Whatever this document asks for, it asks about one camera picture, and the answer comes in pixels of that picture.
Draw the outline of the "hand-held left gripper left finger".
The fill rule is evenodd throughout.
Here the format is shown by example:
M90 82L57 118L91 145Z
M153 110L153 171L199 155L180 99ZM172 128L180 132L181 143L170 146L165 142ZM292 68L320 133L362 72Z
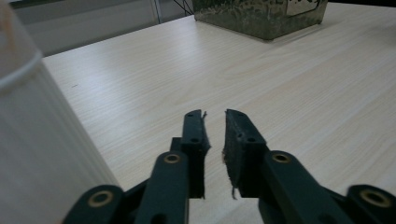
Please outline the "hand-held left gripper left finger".
M187 224L189 200L205 197L205 156L210 144L205 112L184 116L182 135L155 161L134 224Z

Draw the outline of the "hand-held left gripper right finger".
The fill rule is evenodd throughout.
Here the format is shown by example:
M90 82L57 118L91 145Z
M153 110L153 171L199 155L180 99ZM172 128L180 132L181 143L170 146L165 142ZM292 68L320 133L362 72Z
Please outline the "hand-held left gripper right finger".
M223 159L234 190L257 198L264 224L353 224L291 154L271 150L248 115L226 111Z

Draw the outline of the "olive-brown box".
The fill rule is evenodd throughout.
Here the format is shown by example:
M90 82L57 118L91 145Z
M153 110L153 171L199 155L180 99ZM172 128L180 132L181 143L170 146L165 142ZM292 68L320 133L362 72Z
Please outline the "olive-brown box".
M194 18L262 40L321 24L328 0L192 0Z

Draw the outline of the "white plastic bottle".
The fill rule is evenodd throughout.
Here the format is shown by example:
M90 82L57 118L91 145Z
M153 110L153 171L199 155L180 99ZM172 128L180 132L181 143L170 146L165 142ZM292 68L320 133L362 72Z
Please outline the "white plastic bottle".
M60 224L86 190L116 179L0 0L0 224Z

